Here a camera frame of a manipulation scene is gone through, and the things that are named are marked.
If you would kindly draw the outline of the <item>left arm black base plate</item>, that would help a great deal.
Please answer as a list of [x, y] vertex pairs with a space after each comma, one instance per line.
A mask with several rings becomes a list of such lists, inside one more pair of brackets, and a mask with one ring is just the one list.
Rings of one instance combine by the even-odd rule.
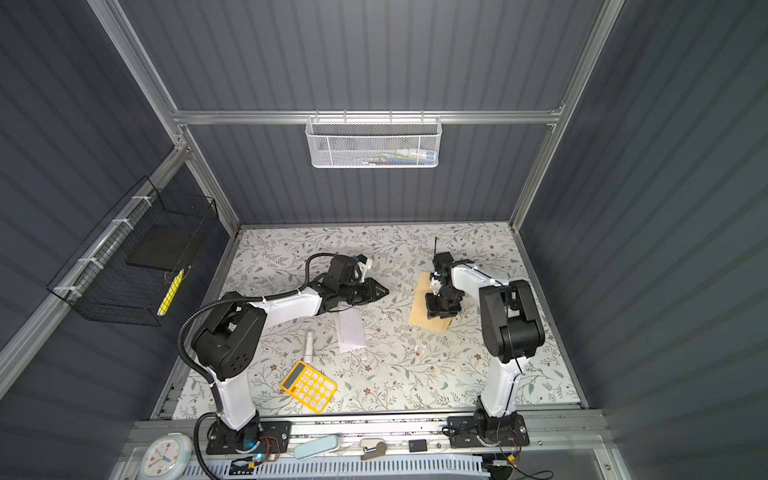
[[293, 424], [288, 421], [252, 421], [235, 431], [215, 420], [206, 436], [208, 455], [285, 453]]

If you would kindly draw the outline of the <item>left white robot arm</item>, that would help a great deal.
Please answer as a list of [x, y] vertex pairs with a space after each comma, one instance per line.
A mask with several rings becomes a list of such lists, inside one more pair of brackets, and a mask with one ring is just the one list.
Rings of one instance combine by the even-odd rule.
[[179, 357], [211, 388], [216, 415], [233, 431], [257, 420], [246, 370], [263, 331], [299, 318], [339, 313], [341, 303], [354, 308], [377, 302], [389, 290], [367, 274], [364, 255], [311, 255], [304, 281], [296, 289], [266, 296], [228, 292], [201, 307], [179, 331]]

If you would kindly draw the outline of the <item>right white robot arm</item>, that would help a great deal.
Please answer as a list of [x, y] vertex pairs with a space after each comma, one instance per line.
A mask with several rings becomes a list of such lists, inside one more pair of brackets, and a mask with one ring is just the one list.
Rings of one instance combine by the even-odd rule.
[[468, 259], [449, 252], [433, 256], [427, 317], [453, 318], [464, 297], [479, 306], [482, 340], [491, 361], [486, 385], [476, 404], [477, 421], [510, 423], [517, 415], [519, 380], [530, 359], [545, 343], [545, 330], [531, 285], [525, 280], [502, 280]]

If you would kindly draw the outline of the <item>white paper letter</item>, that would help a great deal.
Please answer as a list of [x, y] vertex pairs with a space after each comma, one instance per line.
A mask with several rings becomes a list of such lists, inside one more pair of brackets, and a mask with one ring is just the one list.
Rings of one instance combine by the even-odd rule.
[[345, 309], [336, 318], [338, 347], [341, 354], [367, 347], [362, 314], [357, 309]]

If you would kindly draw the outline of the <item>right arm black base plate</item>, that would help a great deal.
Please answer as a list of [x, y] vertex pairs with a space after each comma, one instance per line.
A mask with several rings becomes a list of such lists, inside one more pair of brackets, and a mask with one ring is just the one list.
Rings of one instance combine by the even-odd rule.
[[519, 413], [500, 418], [450, 416], [441, 431], [455, 449], [498, 446], [519, 449], [530, 445], [525, 420]]

